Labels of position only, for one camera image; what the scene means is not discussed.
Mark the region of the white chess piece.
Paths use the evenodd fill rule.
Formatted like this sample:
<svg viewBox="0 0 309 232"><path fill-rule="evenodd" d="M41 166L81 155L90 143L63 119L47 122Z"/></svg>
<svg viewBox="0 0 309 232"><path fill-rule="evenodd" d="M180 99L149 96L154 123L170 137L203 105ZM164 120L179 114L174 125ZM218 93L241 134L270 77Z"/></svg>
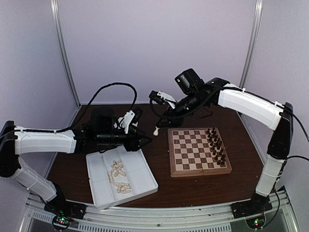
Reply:
<svg viewBox="0 0 309 232"><path fill-rule="evenodd" d="M154 136L158 136L159 135L159 128L158 127L155 127L155 130L153 132L153 135Z"/></svg>

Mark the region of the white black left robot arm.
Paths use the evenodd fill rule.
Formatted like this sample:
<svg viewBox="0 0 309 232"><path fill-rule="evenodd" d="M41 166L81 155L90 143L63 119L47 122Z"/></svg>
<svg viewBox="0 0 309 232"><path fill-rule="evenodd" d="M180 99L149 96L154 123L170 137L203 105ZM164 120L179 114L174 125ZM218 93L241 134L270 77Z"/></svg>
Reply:
<svg viewBox="0 0 309 232"><path fill-rule="evenodd" d="M27 129L7 121L0 132L0 175L16 179L38 194L60 215L70 207L60 187L22 164L21 154L60 152L87 154L124 146L128 152L140 150L152 138L138 129L143 111L136 107L116 118L108 107L92 110L90 120L81 126L61 130Z"/></svg>

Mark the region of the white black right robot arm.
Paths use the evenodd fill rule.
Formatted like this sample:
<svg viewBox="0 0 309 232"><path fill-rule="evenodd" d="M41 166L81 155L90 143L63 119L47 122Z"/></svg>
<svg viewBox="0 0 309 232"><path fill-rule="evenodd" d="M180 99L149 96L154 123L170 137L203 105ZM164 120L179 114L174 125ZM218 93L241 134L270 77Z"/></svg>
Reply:
<svg viewBox="0 0 309 232"><path fill-rule="evenodd" d="M293 136L293 107L250 93L227 80L215 77L204 82L192 69L183 71L175 82L186 95L176 101L162 91L152 91L151 102L168 104L156 124L154 135L163 127L180 126L182 120L204 106L221 106L247 115L273 131L267 147L267 160L256 189L248 201L248 210L258 213L269 202L268 196L283 171L283 164L290 153Z"/></svg>

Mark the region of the pile of white chess pieces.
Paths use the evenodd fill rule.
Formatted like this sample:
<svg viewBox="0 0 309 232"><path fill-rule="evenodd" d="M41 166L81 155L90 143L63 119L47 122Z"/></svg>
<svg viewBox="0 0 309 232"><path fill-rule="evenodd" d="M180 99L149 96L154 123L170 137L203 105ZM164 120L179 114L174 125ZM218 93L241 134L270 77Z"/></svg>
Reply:
<svg viewBox="0 0 309 232"><path fill-rule="evenodd" d="M129 194L132 192L128 176L121 160L113 160L108 170L108 178L112 187L118 194Z"/></svg>

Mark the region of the wooden chess board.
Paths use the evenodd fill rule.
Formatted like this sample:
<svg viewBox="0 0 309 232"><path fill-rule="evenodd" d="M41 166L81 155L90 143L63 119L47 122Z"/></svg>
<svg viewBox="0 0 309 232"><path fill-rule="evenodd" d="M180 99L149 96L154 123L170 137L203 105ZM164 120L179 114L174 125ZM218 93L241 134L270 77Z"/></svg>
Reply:
<svg viewBox="0 0 309 232"><path fill-rule="evenodd" d="M226 167L215 168L212 164L210 165L212 168L209 168L208 162L211 162L212 159L210 158L206 130L207 128L168 129L171 177L218 175L232 172L224 143L223 146L227 154Z"/></svg>

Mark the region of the row of dark chess pieces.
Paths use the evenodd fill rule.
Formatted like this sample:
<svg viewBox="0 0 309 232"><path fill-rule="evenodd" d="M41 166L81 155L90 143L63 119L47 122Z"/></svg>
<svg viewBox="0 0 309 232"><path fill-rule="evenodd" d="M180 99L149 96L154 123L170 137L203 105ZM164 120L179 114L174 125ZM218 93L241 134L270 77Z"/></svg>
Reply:
<svg viewBox="0 0 309 232"><path fill-rule="evenodd" d="M211 162L208 162L209 168L212 168L210 166L212 164L215 168L226 167L227 154L218 130L215 127L207 128L206 137L210 149L210 158L212 159Z"/></svg>

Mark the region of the white compartment tray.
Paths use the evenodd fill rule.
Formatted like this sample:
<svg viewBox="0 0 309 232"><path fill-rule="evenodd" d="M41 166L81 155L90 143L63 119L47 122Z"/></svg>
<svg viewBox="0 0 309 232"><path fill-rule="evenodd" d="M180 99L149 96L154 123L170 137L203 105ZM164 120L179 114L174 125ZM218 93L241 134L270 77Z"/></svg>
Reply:
<svg viewBox="0 0 309 232"><path fill-rule="evenodd" d="M158 191L158 183L142 150L127 152L123 146L86 155L87 172L98 210L124 204Z"/></svg>

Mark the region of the aluminium front frame rail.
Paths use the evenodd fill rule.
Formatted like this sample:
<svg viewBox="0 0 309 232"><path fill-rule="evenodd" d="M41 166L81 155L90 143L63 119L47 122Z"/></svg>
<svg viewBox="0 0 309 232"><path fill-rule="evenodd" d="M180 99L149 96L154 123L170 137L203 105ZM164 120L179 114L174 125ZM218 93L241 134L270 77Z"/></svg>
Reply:
<svg viewBox="0 0 309 232"><path fill-rule="evenodd" d="M99 211L88 204L83 219L74 219L67 232L253 232L263 219L263 232L298 232L292 204L285 190L271 194L272 209L235 218L231 203L176 208L112 207Z"/></svg>

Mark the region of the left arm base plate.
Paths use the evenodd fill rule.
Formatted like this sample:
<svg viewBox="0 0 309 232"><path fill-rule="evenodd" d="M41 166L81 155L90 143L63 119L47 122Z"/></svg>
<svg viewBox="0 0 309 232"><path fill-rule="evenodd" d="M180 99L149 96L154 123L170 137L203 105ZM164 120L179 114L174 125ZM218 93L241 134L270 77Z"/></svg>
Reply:
<svg viewBox="0 0 309 232"><path fill-rule="evenodd" d="M64 205L54 206L51 203L45 203L44 210L56 216L68 219L83 219L86 205L82 203L65 202Z"/></svg>

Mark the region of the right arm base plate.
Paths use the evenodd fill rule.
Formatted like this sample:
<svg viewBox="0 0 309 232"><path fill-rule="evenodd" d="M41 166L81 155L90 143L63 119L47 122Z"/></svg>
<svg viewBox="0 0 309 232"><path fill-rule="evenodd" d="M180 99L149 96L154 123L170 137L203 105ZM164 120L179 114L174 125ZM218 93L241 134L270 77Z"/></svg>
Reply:
<svg viewBox="0 0 309 232"><path fill-rule="evenodd" d="M271 210L272 208L273 207L271 203L262 204L261 202L254 200L247 200L231 204L231 210L234 219L262 214L263 212Z"/></svg>

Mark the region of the right aluminium corner post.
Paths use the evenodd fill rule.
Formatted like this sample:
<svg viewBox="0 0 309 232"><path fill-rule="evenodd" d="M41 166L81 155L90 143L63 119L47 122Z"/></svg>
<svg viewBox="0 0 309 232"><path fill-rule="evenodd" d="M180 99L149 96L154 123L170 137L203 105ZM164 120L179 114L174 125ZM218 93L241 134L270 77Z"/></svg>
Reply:
<svg viewBox="0 0 309 232"><path fill-rule="evenodd" d="M263 14L263 0L256 0L255 1L255 8L254 8L254 14L253 14L253 23L252 23L252 29L246 54L246 59L244 62L242 75L239 83L240 88L244 88L246 85L246 81L249 77L250 68L253 61L254 56L254 50L257 43L259 31L260 31L260 25L262 21L262 14Z"/></svg>

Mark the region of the aluminium corner post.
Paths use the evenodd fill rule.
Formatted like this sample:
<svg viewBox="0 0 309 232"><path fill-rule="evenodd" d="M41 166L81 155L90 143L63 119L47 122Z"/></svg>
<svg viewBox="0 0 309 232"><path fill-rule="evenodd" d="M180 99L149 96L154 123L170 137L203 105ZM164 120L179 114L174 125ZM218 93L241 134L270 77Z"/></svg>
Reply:
<svg viewBox="0 0 309 232"><path fill-rule="evenodd" d="M250 68L253 61L254 56L254 50L257 43L259 31L260 31L260 25L262 21L262 14L263 14L263 0L256 0L255 1L255 8L254 8L254 14L253 14L253 23L252 23L252 29L246 54L246 59L244 62L242 75L239 83L240 88L244 88L246 85L246 81L249 77Z"/></svg>
<svg viewBox="0 0 309 232"><path fill-rule="evenodd" d="M74 84L74 80L71 74L69 59L68 59L67 51L65 48L65 41L64 41L64 36L63 36L63 31L62 31L62 26L61 26L58 1L50 0L50 4L51 4L52 16L53 16L54 24L56 28L56 34L57 34L58 45L60 49L61 60L62 60L62 64L63 64L64 71L65 71L65 76L69 84L70 92L73 96L74 104L77 108L79 108L81 106L81 103L80 103L77 90Z"/></svg>

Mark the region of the left aluminium corner post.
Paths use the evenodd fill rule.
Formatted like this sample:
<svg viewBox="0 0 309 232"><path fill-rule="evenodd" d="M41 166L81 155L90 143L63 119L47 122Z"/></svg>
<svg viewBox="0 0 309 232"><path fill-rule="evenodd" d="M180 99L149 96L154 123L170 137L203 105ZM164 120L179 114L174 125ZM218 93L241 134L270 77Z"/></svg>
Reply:
<svg viewBox="0 0 309 232"><path fill-rule="evenodd" d="M62 60L62 64L63 64L64 71L65 71L65 76L69 84L70 92L73 96L74 104L77 108L79 108L81 106L81 103L80 103L77 90L74 84L74 80L71 74L69 59L68 59L67 51L65 48L65 41L64 41L64 36L63 36L63 31L62 31L62 26L61 26L58 1L50 0L50 4L51 4L52 16L53 16L54 24L56 28L56 34L57 34L58 45L60 49L61 60Z"/></svg>

